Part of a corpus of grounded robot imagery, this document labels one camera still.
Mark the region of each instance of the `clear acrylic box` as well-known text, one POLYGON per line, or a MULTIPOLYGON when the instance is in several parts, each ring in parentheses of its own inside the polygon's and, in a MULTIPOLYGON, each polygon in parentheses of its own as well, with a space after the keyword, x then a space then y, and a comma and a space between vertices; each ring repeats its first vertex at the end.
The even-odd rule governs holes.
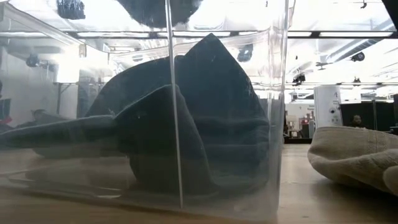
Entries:
POLYGON ((120 0, 133 19, 90 30, 102 3, 81 0, 86 18, 66 20, 77 31, 21 1, 0 3, 0 187, 274 217, 285 1, 166 0, 146 17, 120 0))

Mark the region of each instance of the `beige cloth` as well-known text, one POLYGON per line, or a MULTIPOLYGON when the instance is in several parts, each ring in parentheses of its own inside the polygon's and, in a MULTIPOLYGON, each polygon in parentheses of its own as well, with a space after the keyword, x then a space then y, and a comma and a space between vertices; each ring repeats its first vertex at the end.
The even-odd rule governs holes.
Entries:
POLYGON ((398 136, 349 127, 318 128, 308 160, 337 183, 398 195, 398 136))

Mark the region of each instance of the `white column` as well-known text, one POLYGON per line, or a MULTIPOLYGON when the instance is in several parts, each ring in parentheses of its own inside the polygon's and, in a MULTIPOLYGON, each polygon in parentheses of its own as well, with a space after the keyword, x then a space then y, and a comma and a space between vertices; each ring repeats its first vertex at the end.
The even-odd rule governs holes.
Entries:
POLYGON ((325 126, 342 126, 340 111, 340 87, 318 86, 314 88, 315 125, 317 128, 325 126))

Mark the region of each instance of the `ceiling light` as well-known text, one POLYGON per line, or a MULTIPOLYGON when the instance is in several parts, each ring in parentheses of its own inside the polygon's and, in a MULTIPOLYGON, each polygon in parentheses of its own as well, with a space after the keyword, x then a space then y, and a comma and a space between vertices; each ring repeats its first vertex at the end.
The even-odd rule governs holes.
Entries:
POLYGON ((189 31, 174 31, 174 37, 206 37, 209 34, 214 34, 217 37, 229 37, 230 32, 189 32, 189 31))
POLYGON ((0 37, 40 38, 40 37, 48 37, 48 36, 43 33, 40 33, 40 32, 0 32, 0 37))
POLYGON ((389 37, 393 32, 321 32, 320 37, 389 37))
POLYGON ((311 32, 289 31, 287 37, 310 37, 311 32))
POLYGON ((141 33, 141 32, 78 32, 79 37, 82 38, 101 38, 101 37, 138 37, 138 38, 148 38, 149 33, 141 33))

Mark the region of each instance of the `wooden table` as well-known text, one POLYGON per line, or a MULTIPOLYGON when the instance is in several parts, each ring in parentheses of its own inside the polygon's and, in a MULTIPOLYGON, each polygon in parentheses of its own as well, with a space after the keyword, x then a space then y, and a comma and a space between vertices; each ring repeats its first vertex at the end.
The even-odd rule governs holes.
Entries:
MULTIPOLYGON (((275 223, 398 223, 397 198, 333 184, 311 168, 308 147, 285 145, 280 208, 275 223)), ((250 223, 137 208, 102 207, 10 190, 0 190, 0 219, 4 224, 250 223)))

